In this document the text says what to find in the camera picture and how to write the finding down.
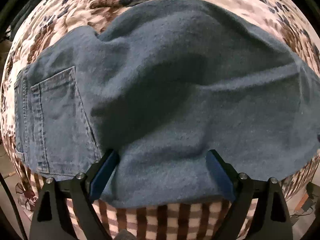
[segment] screw head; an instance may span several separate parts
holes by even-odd
[[[79,172],[77,175],[76,175],[76,178],[77,179],[83,179],[84,178],[84,173],[83,172]]]
[[[240,179],[247,179],[247,178],[248,178],[248,175],[245,174],[244,172],[241,172],[241,173],[239,173],[239,178],[240,178]]]
[[[54,180],[53,177],[49,177],[49,178],[47,178],[47,179],[45,180],[45,182],[48,183],[48,184],[50,184],[50,183],[53,182],[53,180]]]
[[[278,180],[274,177],[271,177],[270,178],[270,181],[273,183],[273,184],[277,184],[278,183]]]

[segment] denim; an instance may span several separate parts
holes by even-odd
[[[201,0],[130,8],[101,34],[68,32],[15,83],[16,147],[69,179],[110,148],[101,199],[118,208],[232,199],[207,158],[283,179],[318,149],[320,83],[288,46]]]

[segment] floor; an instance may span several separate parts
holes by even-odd
[[[9,157],[5,153],[3,145],[0,145],[0,172],[1,172],[2,176],[5,176],[13,171],[14,171],[14,168],[12,166],[12,163],[10,162]],[[5,179],[5,181],[9,187],[13,197],[16,200],[15,186],[18,182],[20,182],[18,176],[14,175],[12,177],[8,177],[7,179]],[[298,205],[298,203],[300,202],[302,197],[305,195],[305,193],[306,193],[306,190],[302,189],[291,200],[289,200],[289,202],[287,204],[288,204],[288,209],[289,209],[290,215],[292,215],[294,213],[295,207]],[[20,207],[18,205],[17,201],[16,201],[16,204],[19,209],[20,217],[22,219],[26,233],[29,236],[30,225],[31,225],[30,218],[25,214],[22,207]],[[3,209],[5,215],[7,216],[7,219],[9,220],[9,222],[11,223],[13,228],[21,236],[21,232],[19,230],[17,220],[15,218],[11,204],[9,202],[9,199],[8,199],[2,185],[0,185],[0,206]],[[307,229],[309,228],[309,226],[311,225],[313,220],[315,219],[315,215],[311,209],[308,210],[306,213],[307,214],[310,213],[310,215],[300,217],[298,222],[296,222],[295,225],[292,227],[293,240],[299,240],[301,238],[301,236],[303,236],[304,233],[307,231]],[[76,234],[80,240],[85,240],[85,236],[83,235],[82,232],[76,232]]]
[[[14,171],[13,165],[10,161],[10,158],[8,157],[8,155],[6,154],[3,145],[0,145],[0,172],[2,174],[2,176],[5,176],[7,174],[9,174],[10,172]],[[20,182],[19,177],[17,175],[14,175],[12,177],[8,177],[5,179],[5,182],[7,183],[13,198],[15,199],[15,201],[17,200],[16,198],[16,191],[15,191],[15,187],[16,184],[18,182]],[[30,231],[30,225],[31,225],[31,221],[29,219],[29,217],[24,213],[23,208],[18,204],[18,202],[16,201],[16,205],[18,207],[19,210],[19,214],[22,220],[22,223],[24,225],[25,231],[27,233],[27,236],[29,237],[29,231]],[[2,187],[2,185],[0,185],[0,206],[4,212],[4,214],[6,215],[7,219],[9,220],[9,222],[11,223],[12,227],[16,230],[16,232],[19,234],[20,237],[22,237],[16,217],[13,213],[13,209],[12,206],[10,204],[10,201],[7,197],[7,194],[4,191],[4,188]]]

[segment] black cable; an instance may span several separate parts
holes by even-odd
[[[309,213],[309,214],[303,214],[303,215],[296,215],[296,214],[293,214],[293,215],[291,215],[290,217],[292,217],[292,216],[297,216],[297,217],[304,217],[304,216],[308,216],[308,215],[311,215],[313,212],[314,212],[314,209],[313,209],[313,207],[310,207],[311,208],[311,212]]]
[[[17,222],[18,222],[18,225],[19,225],[19,228],[20,228],[20,231],[21,231],[21,234],[22,234],[22,237],[24,240],[28,240],[28,237],[27,237],[27,234],[24,230],[24,227],[23,227],[23,224],[22,224],[22,221],[21,221],[21,217],[19,215],[19,211],[18,211],[18,208],[17,208],[17,205],[12,197],[12,194],[4,180],[4,178],[2,177],[2,174],[0,173],[0,182],[4,188],[4,191],[7,193],[7,196],[10,200],[10,203],[12,205],[12,208],[13,208],[13,211],[14,211],[14,214],[16,215],[16,219],[17,219]]]

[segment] pocket stitching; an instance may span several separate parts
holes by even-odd
[[[54,86],[48,86],[48,82],[49,84],[51,82],[54,81],[54,78],[57,78],[58,81],[62,81],[62,83],[59,83],[59,85],[63,85],[65,83],[69,83],[71,85],[74,86],[74,89],[75,89],[75,96],[76,96],[76,99],[80,102],[79,104],[79,110],[82,112],[83,114],[83,119],[81,120],[81,122],[83,123],[85,129],[86,129],[86,135],[87,135],[87,138],[89,140],[89,142],[92,144],[92,148],[93,148],[93,157],[94,157],[94,162],[97,162],[101,156],[99,154],[99,150],[98,150],[98,147],[96,145],[96,142],[95,142],[95,139],[94,139],[94,136],[93,136],[93,133],[92,133],[92,129],[89,125],[89,121],[88,121],[88,118],[87,118],[87,115],[84,111],[84,108],[83,108],[83,102],[82,102],[82,99],[81,99],[81,96],[80,96],[80,93],[79,93],[79,89],[78,89],[78,86],[76,84],[76,78],[75,78],[75,66],[72,66],[68,69],[65,69],[57,74],[55,74],[54,76],[52,77],[49,77],[39,83],[37,83],[36,85],[32,86],[31,87],[31,91],[32,93],[34,94],[33,98],[36,98],[36,104],[39,105],[39,108],[37,107],[37,109],[35,109],[34,111],[37,111],[37,114],[39,114],[38,118],[40,118],[40,120],[35,120],[35,122],[39,122],[40,121],[40,124],[41,124],[41,132],[39,133],[39,140],[38,143],[41,144],[41,150],[42,152],[44,153],[44,160],[42,162],[42,164],[44,164],[44,166],[39,166],[39,162],[38,162],[38,170],[43,172],[43,173],[48,173],[48,174],[58,174],[58,175],[62,175],[61,173],[59,172],[55,172],[55,171],[50,171],[50,166],[49,166],[49,162],[48,162],[48,157],[47,157],[47,149],[46,149],[46,146],[45,146],[45,140],[44,140],[44,127],[43,127],[43,108],[42,108],[42,91],[47,91],[48,89],[52,88],[52,87],[58,87],[59,85],[57,85],[56,83],[54,83]],[[66,175],[66,176],[73,176],[74,174],[67,174],[67,173],[64,173],[63,175]]]
[[[28,92],[27,92],[27,79],[26,77],[21,78],[22,82],[22,111],[23,111],[23,124],[24,124],[24,129],[25,129],[25,139],[24,139],[24,154],[22,156],[22,161],[25,161],[25,155],[27,154],[27,149],[28,149],[28,134],[27,131],[27,107],[28,107]]]
[[[41,172],[44,173],[49,173],[49,162],[48,162],[48,157],[47,157],[47,149],[45,147],[45,143],[44,143],[44,139],[43,139],[43,114],[42,114],[42,100],[41,100],[41,90],[40,90],[40,85],[37,85],[34,87],[34,91],[33,94],[36,95],[36,104],[37,107],[36,109],[33,109],[33,112],[36,111],[36,115],[35,115],[35,125],[36,125],[36,119],[40,119],[40,131],[38,131],[38,136],[39,136],[39,140],[38,143],[41,145],[41,151],[43,151],[43,155],[44,155],[44,160],[41,160],[41,165],[39,164],[39,160],[38,160],[38,165],[37,165],[37,169]]]
[[[21,151],[21,140],[19,138],[19,112],[18,112],[18,81],[16,82],[14,86],[14,122],[15,122],[15,145],[16,145],[16,151]]]

